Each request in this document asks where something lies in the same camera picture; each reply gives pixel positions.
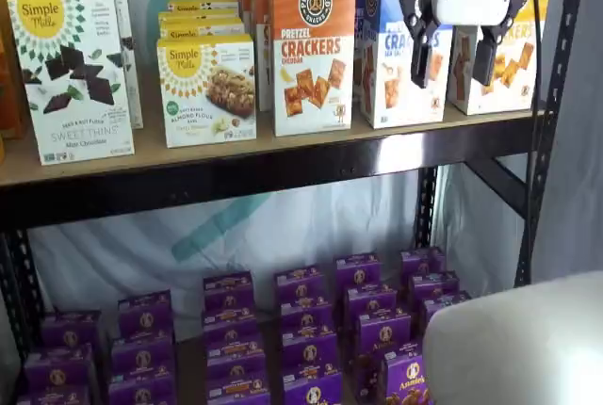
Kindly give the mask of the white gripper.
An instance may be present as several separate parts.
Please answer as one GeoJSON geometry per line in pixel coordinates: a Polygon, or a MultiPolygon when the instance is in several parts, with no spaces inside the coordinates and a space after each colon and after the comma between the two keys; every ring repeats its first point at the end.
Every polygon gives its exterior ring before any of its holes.
{"type": "Polygon", "coordinates": [[[484,86],[494,76],[497,48],[524,0],[399,0],[403,20],[413,40],[410,74],[413,83],[427,87],[432,37],[441,24],[471,25],[481,29],[472,77],[484,86]]]}

